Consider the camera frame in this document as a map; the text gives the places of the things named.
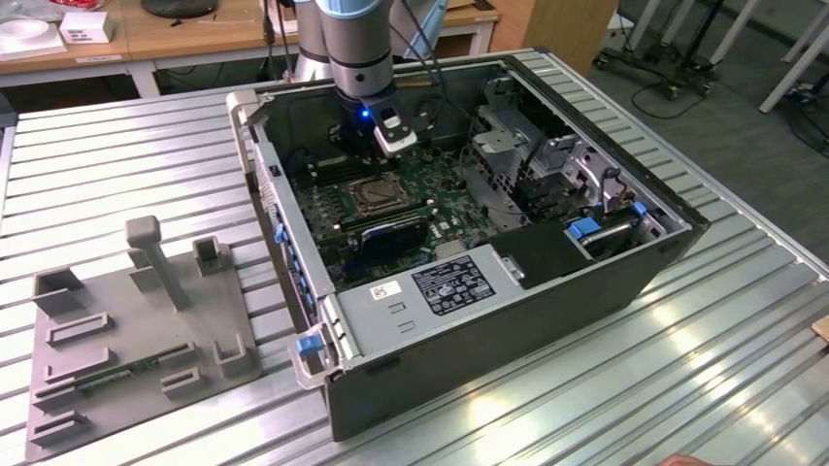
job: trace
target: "barcode sticker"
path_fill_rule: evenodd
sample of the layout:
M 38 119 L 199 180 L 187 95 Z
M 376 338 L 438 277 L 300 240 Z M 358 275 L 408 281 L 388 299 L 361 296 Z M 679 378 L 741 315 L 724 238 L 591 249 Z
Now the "barcode sticker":
M 82 58 L 75 58 L 75 63 L 99 63 L 102 61 L 118 61 L 118 60 L 123 60 L 123 56 L 121 55 L 85 56 Z

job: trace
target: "gray floor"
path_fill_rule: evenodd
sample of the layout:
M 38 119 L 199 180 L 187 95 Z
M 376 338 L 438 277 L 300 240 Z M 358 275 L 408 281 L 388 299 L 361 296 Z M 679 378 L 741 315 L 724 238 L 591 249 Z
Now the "gray floor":
M 625 0 L 623 10 L 639 17 L 647 0 Z M 652 22 L 663 24 L 673 1 L 664 1 Z M 700 24 L 705 7 L 692 11 L 677 45 Z M 701 48 L 711 56 L 732 19 L 720 14 Z M 731 54 L 719 67 L 721 83 L 709 98 L 683 117 L 661 120 L 645 115 L 632 105 L 632 94 L 657 78 L 616 64 L 604 71 L 593 69 L 591 80 L 605 93 L 651 125 L 683 153 L 728 186 L 796 240 L 829 262 L 829 159 L 812 151 L 792 135 L 785 109 L 768 115 L 757 107 L 785 75 L 789 65 L 780 61 L 788 47 L 756 30 L 747 28 Z M 816 63 L 807 78 L 814 79 L 828 67 Z M 669 102 L 656 94 L 637 99 L 652 113 L 671 115 L 695 99 L 683 96 Z M 818 120 L 829 127 L 829 109 Z

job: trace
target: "white object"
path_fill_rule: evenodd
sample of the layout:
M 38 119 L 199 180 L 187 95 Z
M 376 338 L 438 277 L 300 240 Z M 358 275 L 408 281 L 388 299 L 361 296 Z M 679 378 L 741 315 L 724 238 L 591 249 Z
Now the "white object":
M 735 23 L 728 29 L 728 33 L 725 33 L 725 38 L 723 39 L 723 42 L 720 42 L 720 46 L 717 47 L 717 50 L 715 50 L 715 54 L 712 55 L 711 61 L 712 63 L 715 63 L 715 65 L 720 64 L 720 62 L 725 58 L 725 54 L 731 50 L 731 47 L 735 45 L 737 36 L 740 36 L 740 33 L 747 27 L 747 23 L 752 18 L 752 13 L 755 12 L 755 8 L 757 7 L 759 3 L 760 0 L 749 0 L 743 7 L 743 10 L 740 11 L 740 16 L 737 17 Z
M 683 0 L 683 4 L 679 6 L 677 14 L 675 15 L 675 19 L 672 19 L 669 30 L 665 31 L 665 36 L 661 39 L 663 44 L 671 44 L 675 41 L 679 29 L 685 23 L 688 13 L 691 12 L 691 7 L 695 6 L 695 3 L 697 3 L 696 0 Z
M 50 24 L 47 31 L 35 38 L 26 40 L 0 38 L 0 61 L 19 60 L 63 51 L 66 51 L 65 41 L 54 24 Z
M 625 47 L 625 36 L 628 34 L 631 37 L 632 33 L 633 22 L 616 13 L 608 23 L 608 31 L 605 32 L 605 38 L 601 41 L 601 47 L 604 49 L 623 51 Z
M 38 19 L 15 19 L 0 24 L 0 38 L 13 41 L 38 41 L 50 30 L 50 23 Z
M 768 97 L 761 104 L 761 112 L 764 112 L 765 114 L 772 111 L 783 96 L 795 86 L 796 81 L 802 77 L 802 74 L 807 70 L 808 66 L 815 61 L 815 58 L 824 51 L 827 45 L 829 45 L 829 0 L 822 1 L 827 4 L 827 6 L 824 7 L 818 17 L 815 17 L 815 19 L 812 20 L 812 23 L 808 26 L 807 31 L 802 36 L 802 39 L 799 39 L 799 42 L 789 50 L 789 53 L 787 53 L 783 61 L 792 61 L 802 52 L 802 49 L 808 42 L 812 42 L 812 45 L 808 47 L 807 51 L 804 52 L 804 56 L 789 70 L 789 73 L 787 73 L 787 76 L 780 81 L 780 84 L 777 85 L 775 90 L 768 94 Z
M 651 24 L 651 20 L 653 19 L 653 14 L 657 13 L 657 7 L 663 0 L 648 0 L 648 4 L 645 5 L 645 11 L 643 12 L 643 16 L 639 18 L 639 23 L 636 24 L 636 29 L 632 34 L 632 43 L 631 47 L 636 50 L 636 46 L 639 46 L 639 41 L 641 41 L 643 36 L 645 35 L 645 31 L 648 30 L 648 25 Z
M 113 39 L 115 24 L 107 12 L 67 13 L 62 35 L 69 44 L 105 44 Z

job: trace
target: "white table leg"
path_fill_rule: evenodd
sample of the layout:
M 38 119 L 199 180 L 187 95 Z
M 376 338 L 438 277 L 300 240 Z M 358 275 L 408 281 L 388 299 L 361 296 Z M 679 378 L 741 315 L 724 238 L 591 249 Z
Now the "white table leg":
M 636 50 L 636 46 L 639 46 L 639 41 L 641 41 L 643 36 L 645 35 L 645 31 L 648 30 L 648 24 L 651 24 L 651 19 L 653 19 L 653 14 L 657 11 L 657 7 L 663 0 L 649 0 L 648 5 L 645 5 L 645 11 L 643 12 L 643 16 L 639 19 L 639 23 L 636 24 L 636 28 L 633 29 L 631 44 L 632 49 Z
M 827 22 L 829 22 L 829 3 L 827 3 L 827 6 L 818 14 L 818 17 L 815 17 L 812 22 L 808 24 L 807 31 L 799 38 L 799 42 L 796 42 L 795 46 L 789 49 L 787 56 L 783 57 L 783 61 L 792 63 L 792 60 L 795 60 L 799 56 L 807 44 L 814 41 L 815 35 L 827 27 Z
M 131 61 L 127 63 L 127 72 L 143 99 L 161 96 L 155 82 L 155 64 L 151 61 Z
M 725 54 L 731 50 L 735 45 L 735 41 L 737 40 L 737 36 L 743 32 L 747 27 L 747 22 L 752 18 L 752 13 L 755 12 L 755 8 L 761 0 L 749 0 L 747 2 L 745 7 L 740 12 L 740 16 L 735 20 L 735 23 L 731 25 L 728 32 L 725 33 L 725 37 L 723 38 L 723 42 L 717 46 L 717 50 L 715 50 L 715 54 L 712 55 L 712 63 L 717 66 L 723 59 L 725 58 Z
M 469 46 L 469 54 L 472 56 L 481 55 L 490 51 L 490 42 L 493 42 L 493 31 L 496 23 L 492 21 L 478 24 L 476 34 L 472 37 L 472 45 Z
M 812 64 L 812 61 L 815 61 L 818 54 L 822 53 L 822 51 L 827 47 L 827 44 L 829 44 L 829 27 L 824 28 L 823 32 L 818 36 L 818 39 L 815 39 L 815 42 L 807 49 L 804 56 L 789 70 L 789 73 L 787 73 L 787 76 L 784 77 L 783 81 L 780 82 L 772 93 L 768 94 L 768 97 L 761 104 L 761 112 L 767 114 L 775 108 L 775 105 L 777 105 L 777 102 L 780 102 L 780 99 L 787 94 L 787 92 L 789 92 L 789 89 L 795 85 L 795 82 L 802 77 L 802 74 L 807 70 L 808 65 Z
M 672 25 L 669 26 L 669 30 L 665 31 L 665 36 L 663 37 L 663 44 L 671 44 L 675 41 L 679 29 L 683 27 L 683 23 L 685 22 L 685 18 L 691 12 L 691 7 L 695 6 L 695 3 L 697 3 L 696 0 L 684 0 L 683 4 L 679 6 L 677 14 L 675 15 L 675 19 L 672 19 Z

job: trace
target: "motherboard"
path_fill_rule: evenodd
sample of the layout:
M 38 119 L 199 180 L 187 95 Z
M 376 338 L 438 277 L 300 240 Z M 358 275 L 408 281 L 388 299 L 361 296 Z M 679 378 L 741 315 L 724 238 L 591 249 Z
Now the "motherboard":
M 308 170 L 294 194 L 340 291 L 472 249 L 498 233 L 458 175 L 457 154 L 413 150 L 380 169 L 337 167 L 337 180 L 320 176 L 320 165 Z

